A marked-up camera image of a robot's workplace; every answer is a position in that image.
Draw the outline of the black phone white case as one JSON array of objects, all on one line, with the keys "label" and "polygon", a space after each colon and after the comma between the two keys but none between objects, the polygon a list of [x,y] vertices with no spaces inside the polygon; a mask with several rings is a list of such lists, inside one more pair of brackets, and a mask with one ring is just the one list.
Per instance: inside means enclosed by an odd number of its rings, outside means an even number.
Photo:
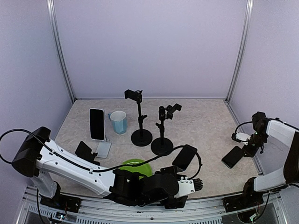
[{"label": "black phone white case", "polygon": [[105,119],[102,109],[89,110],[90,135],[93,140],[105,139]]}]

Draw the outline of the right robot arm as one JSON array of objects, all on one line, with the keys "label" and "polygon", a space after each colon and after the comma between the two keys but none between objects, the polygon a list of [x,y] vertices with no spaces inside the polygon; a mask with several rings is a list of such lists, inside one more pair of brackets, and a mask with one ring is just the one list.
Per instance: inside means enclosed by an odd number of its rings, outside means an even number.
[{"label": "right robot arm", "polygon": [[299,181],[299,129],[278,118],[268,118],[264,112],[253,114],[252,124],[254,133],[242,148],[244,155],[255,155],[261,149],[269,158],[260,156],[264,174],[245,183],[239,196],[243,207],[249,207],[264,193],[280,191]]}]

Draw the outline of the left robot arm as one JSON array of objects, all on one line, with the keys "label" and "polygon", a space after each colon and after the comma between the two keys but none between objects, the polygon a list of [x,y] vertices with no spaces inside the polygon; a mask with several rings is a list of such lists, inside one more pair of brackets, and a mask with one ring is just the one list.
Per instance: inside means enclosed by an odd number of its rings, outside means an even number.
[{"label": "left robot arm", "polygon": [[74,181],[105,199],[126,206],[143,207],[160,202],[166,209],[182,208],[188,195],[195,192],[195,181],[176,171],[162,170],[147,177],[139,172],[123,170],[122,166],[103,168],[75,156],[50,138],[50,129],[40,127],[33,132],[22,129],[27,137],[12,161],[4,159],[17,172],[31,178],[42,199],[53,207],[67,204],[54,173]]}]

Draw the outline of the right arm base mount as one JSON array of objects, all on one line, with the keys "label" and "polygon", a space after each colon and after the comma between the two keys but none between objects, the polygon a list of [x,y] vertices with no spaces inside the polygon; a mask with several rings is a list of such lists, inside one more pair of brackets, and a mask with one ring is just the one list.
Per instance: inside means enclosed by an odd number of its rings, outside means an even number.
[{"label": "right arm base mount", "polygon": [[246,198],[243,195],[225,197],[222,201],[226,212],[243,210],[264,203],[262,196]]}]

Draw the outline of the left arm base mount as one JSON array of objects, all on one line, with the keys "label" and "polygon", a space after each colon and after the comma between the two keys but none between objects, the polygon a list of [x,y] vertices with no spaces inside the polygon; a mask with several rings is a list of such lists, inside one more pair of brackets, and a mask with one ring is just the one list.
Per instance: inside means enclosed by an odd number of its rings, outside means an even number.
[{"label": "left arm base mount", "polygon": [[54,209],[78,213],[81,205],[81,199],[66,195],[59,195],[53,198],[46,198],[42,196],[40,203]]}]

